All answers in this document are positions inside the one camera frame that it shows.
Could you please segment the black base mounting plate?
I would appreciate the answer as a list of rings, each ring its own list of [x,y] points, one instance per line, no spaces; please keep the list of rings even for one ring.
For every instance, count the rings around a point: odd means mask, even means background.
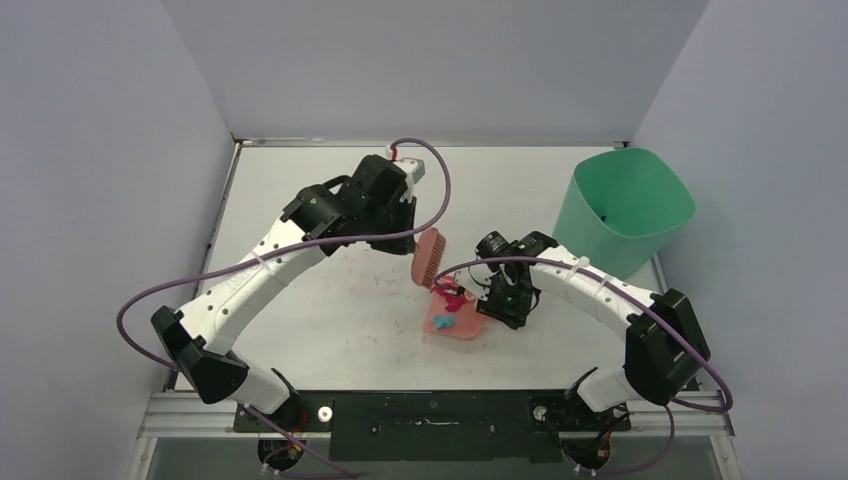
[[[561,390],[307,391],[284,428],[329,443],[335,462],[558,462],[559,437],[579,451],[631,428],[624,404],[596,413]]]

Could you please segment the pink plastic dustpan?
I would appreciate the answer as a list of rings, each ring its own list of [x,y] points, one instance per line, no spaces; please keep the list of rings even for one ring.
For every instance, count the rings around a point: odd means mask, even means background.
[[[453,276],[439,280],[438,283],[444,283],[450,280],[454,281]],[[488,317],[477,311],[477,304],[478,300],[476,299],[474,303],[467,304],[459,312],[451,314],[443,310],[445,302],[431,292],[430,303],[421,330],[426,334],[440,335],[463,341],[473,340],[482,333],[484,327],[489,322]],[[456,317],[455,326],[451,329],[436,330],[432,324],[432,318],[436,315],[454,315]]]

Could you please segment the pink hand brush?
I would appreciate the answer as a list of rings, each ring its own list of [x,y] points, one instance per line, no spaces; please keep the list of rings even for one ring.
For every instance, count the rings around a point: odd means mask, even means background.
[[[426,289],[434,286],[446,245],[444,235],[435,227],[420,235],[411,263],[411,279],[415,285]]]

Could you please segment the teal paper scrap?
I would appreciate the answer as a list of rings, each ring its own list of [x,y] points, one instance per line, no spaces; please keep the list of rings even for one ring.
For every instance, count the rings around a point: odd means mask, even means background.
[[[456,317],[454,315],[436,315],[432,318],[433,327],[436,330],[451,329],[455,326]]]

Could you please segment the magenta paper scrap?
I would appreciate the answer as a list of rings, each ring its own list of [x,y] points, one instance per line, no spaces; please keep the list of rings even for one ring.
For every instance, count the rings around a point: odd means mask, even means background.
[[[465,305],[476,301],[472,294],[453,280],[435,284],[431,292],[445,302],[443,310],[451,314],[459,312]]]

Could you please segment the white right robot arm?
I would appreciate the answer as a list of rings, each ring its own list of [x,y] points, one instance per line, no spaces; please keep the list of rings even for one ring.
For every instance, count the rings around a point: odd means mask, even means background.
[[[667,405],[701,368],[692,354],[710,357],[691,303],[679,291],[629,285],[538,231],[513,242],[493,231],[475,253],[480,264],[455,279],[477,298],[479,313],[518,329],[546,292],[623,342],[622,366],[594,367],[575,382],[577,396],[593,412],[635,399]]]

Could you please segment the green plastic waste bin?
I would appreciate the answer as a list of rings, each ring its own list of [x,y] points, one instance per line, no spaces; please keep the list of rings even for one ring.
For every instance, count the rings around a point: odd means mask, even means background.
[[[574,168],[552,237],[596,268],[626,279],[695,213],[689,190],[659,156],[617,149]]]

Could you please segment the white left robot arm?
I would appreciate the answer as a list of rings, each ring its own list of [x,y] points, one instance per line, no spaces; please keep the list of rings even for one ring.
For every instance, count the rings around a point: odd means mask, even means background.
[[[352,175],[301,189],[246,255],[250,267],[226,275],[179,308],[163,306],[152,315],[151,324],[167,354],[204,403],[231,399],[271,417],[294,414],[297,394],[287,380],[232,348],[284,288],[337,248],[313,246],[274,259],[266,254],[305,240],[411,229],[416,206],[412,189],[424,174],[420,160],[368,155]]]

